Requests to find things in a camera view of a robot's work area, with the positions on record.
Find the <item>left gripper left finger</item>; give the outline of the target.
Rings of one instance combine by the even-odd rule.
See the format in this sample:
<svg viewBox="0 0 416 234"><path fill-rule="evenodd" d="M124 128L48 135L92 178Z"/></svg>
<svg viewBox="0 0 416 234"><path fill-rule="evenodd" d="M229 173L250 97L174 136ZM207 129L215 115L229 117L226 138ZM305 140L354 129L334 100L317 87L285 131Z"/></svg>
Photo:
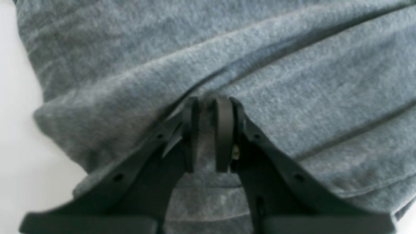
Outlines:
<svg viewBox="0 0 416 234"><path fill-rule="evenodd" d="M28 213L23 234L162 234L177 182L194 172L199 99L154 130L89 191L58 208Z"/></svg>

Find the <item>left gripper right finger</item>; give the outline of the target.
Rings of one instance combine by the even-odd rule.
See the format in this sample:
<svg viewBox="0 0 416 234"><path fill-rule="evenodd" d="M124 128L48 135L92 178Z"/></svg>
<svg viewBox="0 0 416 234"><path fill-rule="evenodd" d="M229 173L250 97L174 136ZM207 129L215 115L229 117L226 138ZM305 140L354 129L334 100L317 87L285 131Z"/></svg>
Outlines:
<svg viewBox="0 0 416 234"><path fill-rule="evenodd" d="M256 234L393 234L389 213L331 193L275 147L235 98L213 101L217 172L236 173Z"/></svg>

